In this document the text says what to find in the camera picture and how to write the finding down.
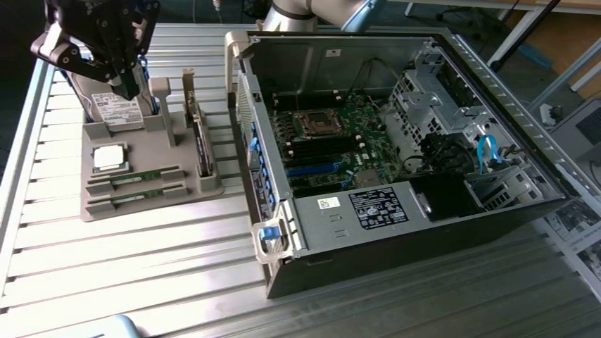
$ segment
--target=metal table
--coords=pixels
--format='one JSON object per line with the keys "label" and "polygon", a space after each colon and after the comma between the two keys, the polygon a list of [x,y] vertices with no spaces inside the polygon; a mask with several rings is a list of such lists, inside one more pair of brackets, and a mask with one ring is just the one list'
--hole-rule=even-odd
{"label": "metal table", "polygon": [[145,337],[598,337],[596,297],[529,225],[486,246],[265,299],[224,90],[224,33],[252,29],[160,25],[148,54],[151,76],[171,78],[173,110],[181,68],[196,69],[224,195],[92,223],[77,219],[80,103],[37,63],[0,191],[0,335],[68,337],[69,325],[124,313]]}

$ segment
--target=power supply label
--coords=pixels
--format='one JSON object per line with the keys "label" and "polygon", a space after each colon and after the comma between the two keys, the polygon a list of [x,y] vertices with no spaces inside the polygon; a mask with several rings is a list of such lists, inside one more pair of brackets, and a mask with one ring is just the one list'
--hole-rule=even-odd
{"label": "power supply label", "polygon": [[376,229],[409,220],[392,187],[349,194],[348,197],[364,229]]}

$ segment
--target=circuit board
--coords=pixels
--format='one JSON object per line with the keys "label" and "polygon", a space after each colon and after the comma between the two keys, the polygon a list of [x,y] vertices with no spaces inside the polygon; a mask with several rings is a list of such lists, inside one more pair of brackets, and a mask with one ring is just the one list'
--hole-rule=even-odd
{"label": "circuit board", "polygon": [[[376,109],[365,95],[352,94],[340,108],[279,111],[271,115],[296,197],[388,184],[398,177],[398,151]],[[322,144],[322,148],[316,153],[290,156],[296,155],[293,146],[304,142],[321,142],[317,146]],[[337,154],[321,154],[337,145],[344,145]],[[329,172],[314,170],[324,165]]]}

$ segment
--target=blue latch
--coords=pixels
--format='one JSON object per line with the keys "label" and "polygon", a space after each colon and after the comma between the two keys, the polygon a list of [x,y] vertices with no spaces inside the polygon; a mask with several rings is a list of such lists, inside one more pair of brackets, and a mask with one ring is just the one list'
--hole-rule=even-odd
{"label": "blue latch", "polygon": [[279,227],[263,227],[259,229],[259,239],[263,241],[269,241],[271,239],[280,238],[280,228]]}
{"label": "blue latch", "polygon": [[257,143],[259,143],[259,139],[256,137],[253,137],[253,139],[251,140],[251,144],[248,145],[248,149],[255,150]]}

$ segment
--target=hard drive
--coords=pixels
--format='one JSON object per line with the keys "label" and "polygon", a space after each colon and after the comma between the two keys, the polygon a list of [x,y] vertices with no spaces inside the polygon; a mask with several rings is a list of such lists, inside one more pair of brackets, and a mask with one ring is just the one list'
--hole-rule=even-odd
{"label": "hard drive", "polygon": [[109,83],[65,72],[68,82],[76,89],[75,92],[84,107],[85,122],[104,122],[111,132],[144,128],[141,118],[156,114],[148,79],[140,63],[132,71],[135,81],[140,86],[140,94],[131,101],[113,93]]}

